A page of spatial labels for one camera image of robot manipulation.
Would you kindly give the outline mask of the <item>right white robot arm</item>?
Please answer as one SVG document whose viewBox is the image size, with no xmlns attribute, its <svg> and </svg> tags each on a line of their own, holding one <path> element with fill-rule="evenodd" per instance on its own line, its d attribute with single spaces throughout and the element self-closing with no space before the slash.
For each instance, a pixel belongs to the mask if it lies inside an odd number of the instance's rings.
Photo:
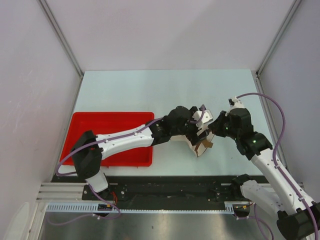
<svg viewBox="0 0 320 240">
<path fill-rule="evenodd" d="M 285 239 L 301 240 L 313 236 L 318 240 L 320 204 L 298 185 L 282 162 L 273 156 L 274 147 L 265 135 L 254 130 L 249 111 L 246 108 L 222 111 L 208 127 L 216 136 L 233 139 L 240 154 L 260 170 L 275 192 L 272 194 L 256 181 L 248 180 L 233 185 L 231 196 L 237 201 L 250 199 L 275 216 L 277 228 Z"/>
</svg>

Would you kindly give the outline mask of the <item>beige mesh laundry bag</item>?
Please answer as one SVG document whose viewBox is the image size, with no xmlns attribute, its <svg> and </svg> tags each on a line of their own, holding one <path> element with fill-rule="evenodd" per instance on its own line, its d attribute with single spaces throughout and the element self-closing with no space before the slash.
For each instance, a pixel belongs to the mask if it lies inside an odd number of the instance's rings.
<svg viewBox="0 0 320 240">
<path fill-rule="evenodd" d="M 171 142 L 184 142 L 194 155 L 199 158 L 207 149 L 211 149 L 214 145 L 214 134 L 211 130 L 201 129 L 197 132 L 188 132 L 186 134 L 174 135 L 170 138 Z"/>
</svg>

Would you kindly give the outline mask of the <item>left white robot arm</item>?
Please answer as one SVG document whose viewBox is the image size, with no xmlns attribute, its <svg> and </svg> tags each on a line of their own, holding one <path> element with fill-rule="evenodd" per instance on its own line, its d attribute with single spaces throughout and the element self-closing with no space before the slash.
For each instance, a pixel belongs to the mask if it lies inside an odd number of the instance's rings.
<svg viewBox="0 0 320 240">
<path fill-rule="evenodd" d="M 161 118 L 126 131 L 98 135 L 86 131 L 71 150 L 75 174 L 90 186 L 98 199 L 105 200 L 111 188 L 101 171 L 103 160 L 131 149 L 160 145 L 176 136 L 183 137 L 195 148 L 210 135 L 212 121 L 212 113 L 204 105 L 191 109 L 177 106 Z"/>
</svg>

